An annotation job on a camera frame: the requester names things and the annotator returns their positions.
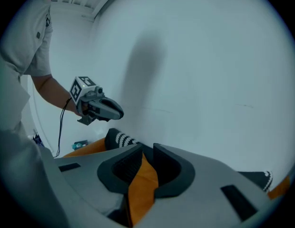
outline forearm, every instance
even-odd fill
[[[63,109],[67,100],[70,98],[69,92],[52,77],[47,79],[40,89],[37,90],[44,100],[61,109]],[[76,105],[73,100],[69,101],[66,110],[77,114]]]

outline person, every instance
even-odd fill
[[[27,0],[0,40],[0,129],[25,133],[21,111],[29,99],[20,77],[29,75],[37,92],[63,108],[69,93],[51,74],[49,44],[52,34],[51,0]],[[73,101],[66,110],[79,115]]]

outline black rectangular slot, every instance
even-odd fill
[[[64,172],[64,171],[69,171],[78,167],[81,167],[78,163],[72,163],[68,165],[61,165],[59,166],[59,169],[61,172]]]
[[[252,204],[234,185],[222,187],[221,190],[242,221],[250,218],[257,212]]]

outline orange fabric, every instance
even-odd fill
[[[99,153],[99,152],[104,152],[106,151],[105,148],[105,138],[100,139],[96,142],[93,142],[81,149],[78,149],[74,152],[71,152],[67,155],[64,156],[65,157],[74,157],[74,156],[81,156],[81,155],[87,155],[87,154],[94,154],[94,153]]]
[[[128,188],[128,206],[133,226],[153,206],[156,188],[158,188],[157,172],[143,154],[141,167]]]
[[[276,197],[284,195],[289,190],[289,187],[290,187],[290,179],[289,179],[289,176],[287,176],[279,185],[276,186],[275,189],[268,192],[268,197],[271,200],[273,200]]]

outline black fisheye border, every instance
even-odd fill
[[[0,37],[10,20],[26,0],[0,0]],[[295,40],[295,0],[268,0],[288,26]],[[5,226],[26,225],[40,227],[23,209],[13,200],[0,181],[0,223]],[[295,225],[295,180],[289,192],[283,197],[277,209],[265,220],[262,227],[281,224]]]

